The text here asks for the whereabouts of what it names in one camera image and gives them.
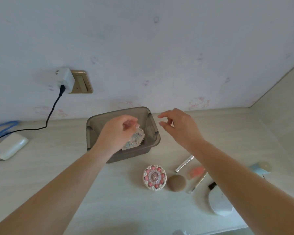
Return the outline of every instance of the black cable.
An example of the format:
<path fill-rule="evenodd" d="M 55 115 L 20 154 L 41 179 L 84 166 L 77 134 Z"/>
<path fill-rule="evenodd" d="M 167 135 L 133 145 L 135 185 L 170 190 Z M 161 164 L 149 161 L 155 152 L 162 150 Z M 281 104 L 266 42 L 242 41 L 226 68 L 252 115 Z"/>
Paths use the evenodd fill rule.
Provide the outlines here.
<path fill-rule="evenodd" d="M 55 105 L 57 104 L 58 100 L 60 99 L 60 97 L 62 96 L 62 94 L 64 93 L 64 91 L 65 91 L 65 86 L 64 86 L 64 85 L 61 85 L 59 96 L 58 96 L 57 100 L 55 101 L 55 103 L 53 104 L 52 110 L 50 111 L 50 114 L 48 115 L 48 118 L 47 118 L 47 120 L 46 120 L 46 126 L 41 127 L 41 128 L 35 128 L 35 129 L 19 129 L 19 130 L 15 130 L 15 131 L 12 131 L 12 132 L 9 132 L 9 133 L 6 133 L 6 134 L 0 136 L 0 138 L 2 138 L 2 137 L 4 137 L 4 136 L 7 136 L 7 135 L 9 135 L 9 134 L 15 133 L 15 132 L 19 132 L 19 131 L 25 131 L 25 130 L 40 130 L 40 129 L 43 129 L 43 128 L 47 128 L 47 126 L 48 126 L 48 121 L 49 121 L 49 119 L 50 119 L 50 116 L 51 116 L 53 110 L 55 109 Z"/>

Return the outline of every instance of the white desk surface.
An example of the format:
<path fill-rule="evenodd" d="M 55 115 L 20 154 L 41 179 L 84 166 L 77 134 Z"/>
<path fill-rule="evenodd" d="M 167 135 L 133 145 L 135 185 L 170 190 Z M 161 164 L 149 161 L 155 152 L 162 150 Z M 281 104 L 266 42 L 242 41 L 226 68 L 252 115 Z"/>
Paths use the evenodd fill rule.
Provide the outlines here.
<path fill-rule="evenodd" d="M 208 141 L 243 164 L 267 159 L 280 174 L 292 167 L 287 159 L 272 157 L 276 142 L 250 109 L 192 111 L 191 115 Z M 47 129 L 21 132 L 29 143 L 11 159 L 0 161 L 0 221 L 86 152 L 86 120 L 51 121 Z M 43 124 L 27 122 L 19 128 Z M 170 176 L 189 157 L 169 134 L 158 129 L 161 142 L 148 154 L 105 165 L 66 235 L 172 234 L 177 229 L 201 234 L 245 226 L 235 211 L 227 217 L 211 211 L 207 186 L 213 180 L 209 176 L 191 195 L 145 188 L 142 173 L 148 165 L 161 165 Z M 198 165 L 193 160 L 180 174 Z M 195 181 L 188 181 L 187 188 Z"/>

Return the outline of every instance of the gray plastic storage box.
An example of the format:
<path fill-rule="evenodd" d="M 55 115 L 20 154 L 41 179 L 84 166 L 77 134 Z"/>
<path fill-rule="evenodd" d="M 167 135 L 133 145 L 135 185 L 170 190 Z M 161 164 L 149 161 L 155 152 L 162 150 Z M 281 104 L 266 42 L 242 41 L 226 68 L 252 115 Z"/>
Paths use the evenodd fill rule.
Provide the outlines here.
<path fill-rule="evenodd" d="M 112 111 L 90 117 L 86 123 L 87 150 L 89 151 L 97 141 L 103 126 L 112 118 L 120 115 L 132 115 L 138 118 L 140 128 L 145 132 L 142 144 L 127 150 L 120 150 L 113 154 L 107 163 L 117 162 L 127 158 L 148 153 L 150 149 L 160 143 L 160 134 L 150 110 L 147 107 L 135 107 Z"/>

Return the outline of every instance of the plug adapter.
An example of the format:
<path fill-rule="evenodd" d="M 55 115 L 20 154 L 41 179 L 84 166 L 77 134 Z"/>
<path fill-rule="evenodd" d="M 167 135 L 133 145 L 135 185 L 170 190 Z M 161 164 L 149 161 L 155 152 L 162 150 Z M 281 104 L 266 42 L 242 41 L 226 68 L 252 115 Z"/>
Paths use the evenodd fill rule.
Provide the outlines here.
<path fill-rule="evenodd" d="M 57 79 L 57 85 L 59 88 L 61 85 L 64 85 L 65 92 L 72 92 L 75 79 L 69 68 L 58 68 L 55 72 L 55 78 Z"/>

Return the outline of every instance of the makeup sponge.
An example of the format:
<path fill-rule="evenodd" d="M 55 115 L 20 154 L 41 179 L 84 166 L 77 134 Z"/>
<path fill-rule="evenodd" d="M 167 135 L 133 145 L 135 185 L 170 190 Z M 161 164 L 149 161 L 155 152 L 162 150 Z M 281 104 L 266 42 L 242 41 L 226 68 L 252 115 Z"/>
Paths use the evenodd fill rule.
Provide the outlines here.
<path fill-rule="evenodd" d="M 181 191 L 185 188 L 186 180 L 181 175 L 173 175 L 168 179 L 167 185 L 170 190 L 172 190 L 174 192 L 178 192 L 178 191 Z"/>

